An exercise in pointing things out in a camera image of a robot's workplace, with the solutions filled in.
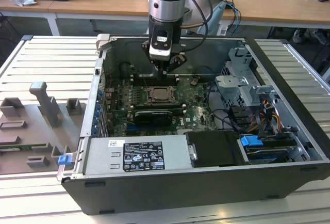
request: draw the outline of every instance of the floor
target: floor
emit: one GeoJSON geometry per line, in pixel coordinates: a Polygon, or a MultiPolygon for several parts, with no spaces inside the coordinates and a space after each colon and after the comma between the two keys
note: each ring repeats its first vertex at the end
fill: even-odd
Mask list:
{"type": "MultiPolygon", "coordinates": [[[[11,17],[9,22],[19,34],[7,21],[2,21],[0,26],[0,65],[10,55],[22,35],[51,36],[47,20],[43,18],[11,17]]],[[[57,24],[62,36],[97,36],[99,33],[140,35],[145,33],[148,26],[146,21],[97,20],[98,31],[93,31],[90,20],[58,19],[57,24]]],[[[270,27],[242,25],[238,28],[234,37],[250,36],[265,39],[269,34],[269,30],[270,27]]],[[[291,40],[294,30],[292,28],[277,30],[272,38],[289,40],[292,46],[309,63],[313,61],[312,65],[314,68],[318,68],[321,61],[330,54],[330,47],[324,47],[313,39],[307,39],[304,44],[295,44],[291,40]]]]}

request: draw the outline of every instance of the power supply label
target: power supply label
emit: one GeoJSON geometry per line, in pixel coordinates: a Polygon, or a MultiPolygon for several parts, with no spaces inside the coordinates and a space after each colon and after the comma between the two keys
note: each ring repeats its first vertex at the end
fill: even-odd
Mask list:
{"type": "Polygon", "coordinates": [[[164,170],[165,161],[161,141],[124,143],[123,170],[164,170]]]}

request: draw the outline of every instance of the metal worktable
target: metal worktable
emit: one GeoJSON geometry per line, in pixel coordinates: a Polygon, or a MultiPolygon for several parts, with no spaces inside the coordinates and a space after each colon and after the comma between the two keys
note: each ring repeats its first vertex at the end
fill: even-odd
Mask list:
{"type": "MultiPolygon", "coordinates": [[[[58,103],[86,101],[97,56],[95,37],[33,37],[21,41],[0,69],[0,101],[27,94],[30,83],[46,81],[58,103]]],[[[330,88],[288,44],[257,40],[289,86],[326,134],[330,135],[330,88]]],[[[267,76],[259,71],[267,83],[267,76]]],[[[310,182],[285,199],[182,209],[87,216],[56,179],[56,171],[0,176],[2,223],[329,223],[330,178],[310,182]]]]}

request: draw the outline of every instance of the blue latch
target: blue latch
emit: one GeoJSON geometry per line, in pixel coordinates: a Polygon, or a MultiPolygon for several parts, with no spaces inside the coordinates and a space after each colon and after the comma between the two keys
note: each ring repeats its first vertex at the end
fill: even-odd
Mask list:
{"type": "Polygon", "coordinates": [[[72,165],[72,155],[61,155],[58,157],[58,164],[59,165],[72,165]]]}
{"type": "Polygon", "coordinates": [[[241,138],[243,146],[263,146],[262,140],[257,135],[245,135],[241,138]]]}

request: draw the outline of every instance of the red wire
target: red wire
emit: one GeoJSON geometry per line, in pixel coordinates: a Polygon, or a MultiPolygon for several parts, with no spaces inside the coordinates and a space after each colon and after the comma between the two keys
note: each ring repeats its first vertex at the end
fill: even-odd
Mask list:
{"type": "Polygon", "coordinates": [[[252,118],[251,118],[251,126],[253,124],[253,118],[255,118],[256,115],[253,115],[252,118]]]}

